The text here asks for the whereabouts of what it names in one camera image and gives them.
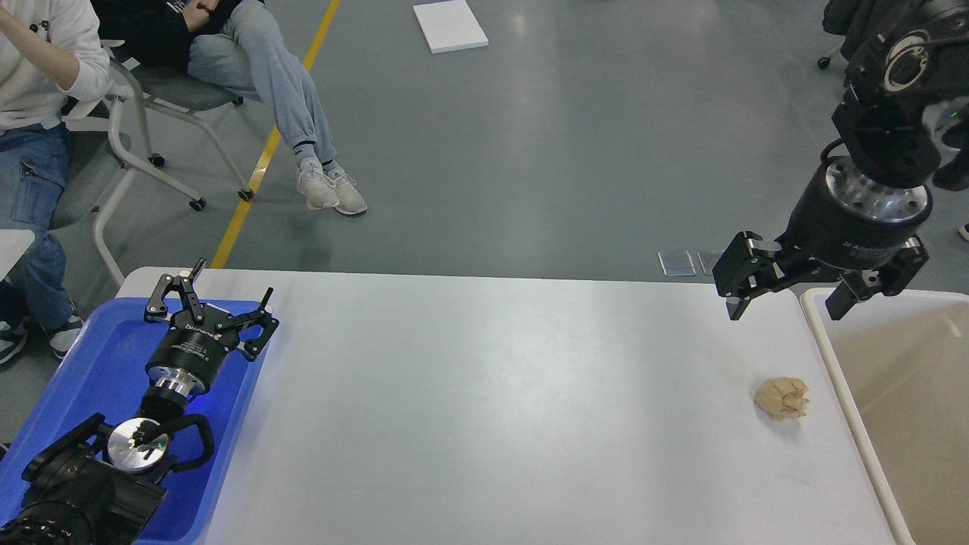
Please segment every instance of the robotic arm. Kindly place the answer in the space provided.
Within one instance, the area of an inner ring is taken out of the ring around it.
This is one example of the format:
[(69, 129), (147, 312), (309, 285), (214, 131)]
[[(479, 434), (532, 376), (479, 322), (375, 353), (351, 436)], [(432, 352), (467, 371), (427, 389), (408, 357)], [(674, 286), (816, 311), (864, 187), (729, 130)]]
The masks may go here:
[[(845, 75), (832, 120), (840, 139), (774, 241), (737, 233), (713, 268), (732, 320), (764, 293), (801, 282), (838, 282), (832, 319), (882, 293), (901, 293), (928, 259), (916, 230), (932, 209), (924, 186), (963, 189), (969, 180), (963, 108), (969, 94), (969, 1), (921, 0), (864, 43)], [(848, 156), (830, 156), (844, 144)]]
[[(279, 321), (266, 309), (272, 288), (255, 310), (238, 316), (200, 303), (192, 282), (203, 265), (200, 260), (187, 276), (163, 275), (145, 306), (144, 320), (167, 321), (169, 330), (145, 365), (148, 388), (135, 417), (112, 426), (94, 414), (38, 454), (23, 471), (30, 483), (23, 510), (0, 528), (0, 544), (134, 543), (165, 497), (162, 480), (215, 453), (208, 420), (185, 410), (208, 393), (233, 350), (254, 361)], [(169, 314), (165, 296), (171, 292), (182, 309)], [(253, 327), (259, 334), (240, 342)], [(197, 430), (203, 452), (180, 462), (169, 447), (189, 428)]]

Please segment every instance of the sneaker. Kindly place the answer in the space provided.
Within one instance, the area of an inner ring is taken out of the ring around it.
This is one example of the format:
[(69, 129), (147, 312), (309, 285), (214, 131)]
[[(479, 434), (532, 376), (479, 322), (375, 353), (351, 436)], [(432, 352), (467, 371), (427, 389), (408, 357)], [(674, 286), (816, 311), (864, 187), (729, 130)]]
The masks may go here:
[(333, 208), (340, 204), (340, 198), (333, 191), (333, 180), (324, 174), (323, 166), (314, 157), (299, 162), (297, 191), (306, 197), (306, 207), (311, 210)]
[(26, 343), (27, 329), (23, 327), (23, 321), (15, 328), (11, 328), (7, 322), (0, 322), (0, 366), (19, 354)]
[(75, 310), (71, 317), (67, 319), (67, 323), (63, 326), (47, 332), (47, 340), (50, 342), (50, 350), (53, 351), (54, 356), (58, 360), (63, 360), (64, 356), (67, 356), (67, 351), (74, 346), (76, 340), (78, 340), (78, 334), (80, 333), (81, 326), (84, 325), (84, 320), (80, 319), (78, 312)]
[(357, 181), (350, 177), (343, 169), (337, 169), (330, 173), (333, 180), (333, 190), (340, 202), (336, 205), (336, 211), (343, 215), (360, 215), (366, 212), (366, 203), (363, 197), (354, 187)]

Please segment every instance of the light blue jeans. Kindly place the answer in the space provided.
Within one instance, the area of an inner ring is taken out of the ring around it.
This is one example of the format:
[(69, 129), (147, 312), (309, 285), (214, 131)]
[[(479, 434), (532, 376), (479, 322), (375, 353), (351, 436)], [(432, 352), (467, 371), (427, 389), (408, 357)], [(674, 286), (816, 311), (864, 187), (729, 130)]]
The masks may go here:
[(321, 162), (336, 157), (316, 84), (286, 50), (279, 23), (261, 2), (242, 0), (220, 34), (197, 37), (188, 75), (269, 106), (290, 147), (313, 142)]
[(16, 328), (31, 314), (44, 329), (67, 323), (73, 308), (64, 290), (67, 258), (47, 232), (64, 191), (71, 141), (63, 124), (30, 125), (0, 135), (0, 229), (29, 229), (30, 244), (0, 281), (0, 321)]

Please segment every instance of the hand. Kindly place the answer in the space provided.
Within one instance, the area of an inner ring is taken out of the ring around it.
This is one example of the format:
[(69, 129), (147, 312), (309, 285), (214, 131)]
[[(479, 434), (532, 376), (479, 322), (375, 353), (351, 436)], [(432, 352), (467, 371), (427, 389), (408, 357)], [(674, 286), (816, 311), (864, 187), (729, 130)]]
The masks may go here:
[(185, 18), (185, 25), (189, 32), (195, 32), (206, 26), (211, 19), (212, 10), (219, 5), (219, 0), (192, 0), (185, 10), (182, 17)]

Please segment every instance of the blue tray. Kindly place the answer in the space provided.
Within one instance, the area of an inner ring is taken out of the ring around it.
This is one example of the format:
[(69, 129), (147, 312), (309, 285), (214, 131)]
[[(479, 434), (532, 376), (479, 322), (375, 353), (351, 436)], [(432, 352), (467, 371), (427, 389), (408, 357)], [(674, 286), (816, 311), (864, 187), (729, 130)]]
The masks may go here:
[[(147, 299), (115, 299), (101, 305), (88, 320), (78, 344), (51, 378), (10, 452), (0, 462), (0, 524), (15, 518), (28, 485), (20, 474), (34, 456), (95, 412), (109, 424), (135, 415), (148, 386), (144, 364), (167, 324), (147, 324), (141, 317)], [(255, 302), (210, 301), (232, 314), (253, 310)], [(254, 337), (259, 328), (250, 330)], [(168, 490), (155, 516), (141, 534), (142, 545), (189, 545), (203, 533), (222, 488), (242, 417), (252, 397), (263, 357), (246, 362), (237, 351), (226, 359), (212, 390), (189, 404), (186, 413), (208, 418), (215, 455), (202, 467), (170, 473)], [(172, 452), (194, 460), (202, 443), (192, 431), (179, 433)]]

